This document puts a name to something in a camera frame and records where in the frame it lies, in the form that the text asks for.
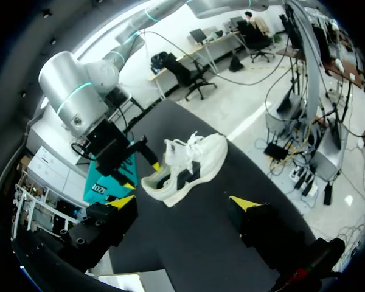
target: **shoe laces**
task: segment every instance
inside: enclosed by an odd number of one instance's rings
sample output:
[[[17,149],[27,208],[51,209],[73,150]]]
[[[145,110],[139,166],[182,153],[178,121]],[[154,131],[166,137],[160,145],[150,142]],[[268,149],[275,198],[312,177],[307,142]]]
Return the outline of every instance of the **shoe laces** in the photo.
[[[196,136],[196,134],[197,134],[197,131],[194,132],[192,135],[190,135],[190,138],[188,139],[188,141],[186,143],[179,140],[179,139],[173,140],[174,142],[179,142],[179,143],[185,145],[186,153],[187,153],[187,160],[190,161],[190,162],[192,162],[192,159],[196,155],[203,155],[204,154],[203,148],[200,147],[200,145],[197,144],[197,142],[203,140],[204,137]]]

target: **yellow marker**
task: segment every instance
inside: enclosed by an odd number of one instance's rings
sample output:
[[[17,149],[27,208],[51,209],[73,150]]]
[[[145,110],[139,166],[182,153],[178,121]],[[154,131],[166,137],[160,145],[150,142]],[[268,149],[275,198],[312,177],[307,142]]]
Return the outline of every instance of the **yellow marker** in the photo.
[[[124,187],[126,187],[127,189],[131,189],[131,190],[134,190],[135,189],[135,187],[133,187],[131,184],[129,184],[129,183],[126,183],[125,185],[124,185]]]
[[[154,163],[154,164],[153,164],[153,168],[154,168],[157,172],[159,172],[159,163],[158,163],[158,162]]]
[[[106,203],[106,205],[112,205],[114,207],[117,207],[119,210],[124,207],[129,201],[131,201],[135,196],[128,196],[126,198],[122,198],[120,200],[116,200],[113,202]]]
[[[244,200],[241,198],[237,198],[236,196],[229,196],[229,199],[232,199],[234,202],[238,204],[245,212],[248,208],[252,208],[254,206],[261,206],[261,204],[257,204],[254,202],[250,202],[248,200]]]

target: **shoe sole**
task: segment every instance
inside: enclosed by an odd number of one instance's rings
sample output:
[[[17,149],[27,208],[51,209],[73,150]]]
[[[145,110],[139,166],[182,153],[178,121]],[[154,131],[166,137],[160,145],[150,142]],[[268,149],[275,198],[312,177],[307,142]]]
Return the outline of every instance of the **shoe sole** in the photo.
[[[228,152],[228,145],[226,144],[226,151],[224,151],[224,154],[220,158],[219,163],[206,176],[199,178],[190,184],[187,184],[181,190],[176,192],[173,196],[170,196],[169,198],[165,199],[164,200],[165,205],[168,207],[173,207],[175,204],[177,204],[183,198],[185,198],[185,196],[189,193],[189,191],[192,188],[194,188],[199,184],[208,183],[209,181],[213,180],[214,177],[216,177],[216,175],[222,168],[224,161],[226,160],[227,152]]]

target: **teal box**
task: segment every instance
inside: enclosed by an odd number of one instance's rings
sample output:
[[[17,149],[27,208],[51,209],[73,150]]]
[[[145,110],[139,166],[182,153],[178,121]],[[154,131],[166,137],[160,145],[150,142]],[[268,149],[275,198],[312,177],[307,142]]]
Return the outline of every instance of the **teal box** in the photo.
[[[102,176],[101,173],[96,170],[95,164],[95,161],[91,161],[91,165],[89,166],[84,191],[84,201],[89,204],[94,204],[96,202],[104,204],[108,202],[106,200],[108,195],[121,199],[133,191],[133,189],[121,186],[112,176]],[[119,172],[127,176],[135,186],[138,185],[135,154],[124,161],[120,166]]]

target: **white sneaker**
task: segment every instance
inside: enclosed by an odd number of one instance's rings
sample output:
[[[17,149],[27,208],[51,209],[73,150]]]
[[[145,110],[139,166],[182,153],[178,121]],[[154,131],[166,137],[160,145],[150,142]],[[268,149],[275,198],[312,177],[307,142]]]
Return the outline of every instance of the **white sneaker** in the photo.
[[[226,137],[206,138],[193,133],[187,143],[165,140],[166,152],[159,172],[142,178],[142,187],[154,199],[172,207],[198,184],[211,181],[226,159]]]

